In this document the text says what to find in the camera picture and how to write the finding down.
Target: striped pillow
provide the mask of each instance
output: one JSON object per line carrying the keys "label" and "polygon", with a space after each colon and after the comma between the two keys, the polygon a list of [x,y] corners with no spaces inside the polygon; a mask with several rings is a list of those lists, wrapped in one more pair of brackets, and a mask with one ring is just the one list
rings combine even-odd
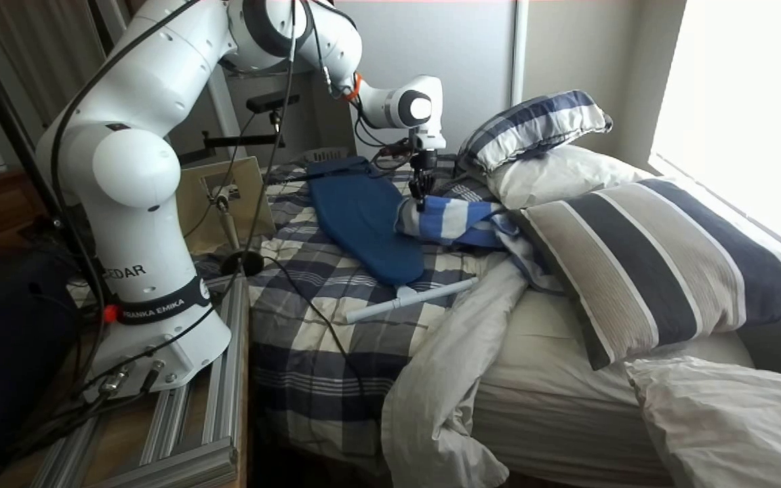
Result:
{"label": "striped pillow", "polygon": [[589,324],[592,367],[781,319],[781,256],[674,181],[522,208]]}
{"label": "striped pillow", "polygon": [[485,173],[522,157],[539,157],[587,134],[611,134],[611,116],[587,93],[523,100],[484,122],[462,150],[463,164]]}

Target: navy blue cloth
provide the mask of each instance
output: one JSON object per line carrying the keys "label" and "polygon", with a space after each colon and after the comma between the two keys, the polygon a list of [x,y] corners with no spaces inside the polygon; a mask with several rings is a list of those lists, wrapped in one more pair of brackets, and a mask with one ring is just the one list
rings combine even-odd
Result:
{"label": "navy blue cloth", "polygon": [[412,284],[423,276],[423,249],[396,233],[402,193],[360,157],[310,168],[317,226],[378,282]]}

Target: blue checkered blanket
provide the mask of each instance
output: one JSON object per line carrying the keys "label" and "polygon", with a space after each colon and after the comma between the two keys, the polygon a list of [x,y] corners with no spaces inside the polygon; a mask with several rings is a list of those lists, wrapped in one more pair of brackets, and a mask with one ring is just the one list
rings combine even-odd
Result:
{"label": "blue checkered blanket", "polygon": [[[348,311],[391,302],[396,291],[322,237],[307,184],[274,184],[268,202],[278,237],[261,245],[268,267],[250,279],[257,423],[291,447],[371,463],[383,398],[454,295],[348,324]],[[423,245],[423,256],[425,276],[416,291],[477,276],[485,258],[440,245]]]}

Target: robotic arm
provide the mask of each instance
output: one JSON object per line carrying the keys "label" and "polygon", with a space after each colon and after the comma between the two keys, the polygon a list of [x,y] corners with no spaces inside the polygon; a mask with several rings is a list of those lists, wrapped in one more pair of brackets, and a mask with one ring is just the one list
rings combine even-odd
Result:
{"label": "robotic arm", "polygon": [[180,389],[230,341],[181,238],[180,160],[166,142],[223,58],[242,71],[301,61],[370,126],[409,128],[428,151],[446,147],[442,84],[370,88],[355,74],[355,24],[325,4],[150,0],[36,155],[61,204],[86,212],[104,302],[116,306],[89,371],[109,385],[107,397]]}

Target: pillow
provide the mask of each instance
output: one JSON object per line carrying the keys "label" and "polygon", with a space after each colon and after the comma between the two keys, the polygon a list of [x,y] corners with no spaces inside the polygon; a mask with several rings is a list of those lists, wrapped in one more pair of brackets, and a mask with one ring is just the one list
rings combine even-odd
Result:
{"label": "pillow", "polygon": [[519,223],[577,295],[595,368],[781,319],[781,253],[674,181],[523,206]]}
{"label": "pillow", "polygon": [[611,116],[587,93],[523,100],[484,122],[462,150],[485,173],[531,155],[546,155],[587,134],[611,134]]}
{"label": "pillow", "polygon": [[781,374],[701,357],[626,374],[675,485],[781,485]]}
{"label": "pillow", "polygon": [[534,206],[546,202],[566,202],[618,181],[646,179],[652,173],[617,157],[560,147],[539,160],[519,160],[489,173],[490,193],[504,208]]}

